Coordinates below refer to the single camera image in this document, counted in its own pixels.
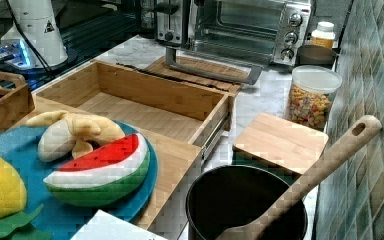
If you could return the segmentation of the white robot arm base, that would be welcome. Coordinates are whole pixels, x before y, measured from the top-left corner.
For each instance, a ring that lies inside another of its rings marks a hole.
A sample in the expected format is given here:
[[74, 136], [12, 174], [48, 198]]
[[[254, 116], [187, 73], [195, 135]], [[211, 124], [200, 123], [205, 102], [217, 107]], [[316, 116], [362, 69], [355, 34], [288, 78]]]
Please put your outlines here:
[[19, 70], [56, 67], [68, 59], [51, 0], [7, 0], [13, 26], [1, 43], [15, 49], [8, 64]]

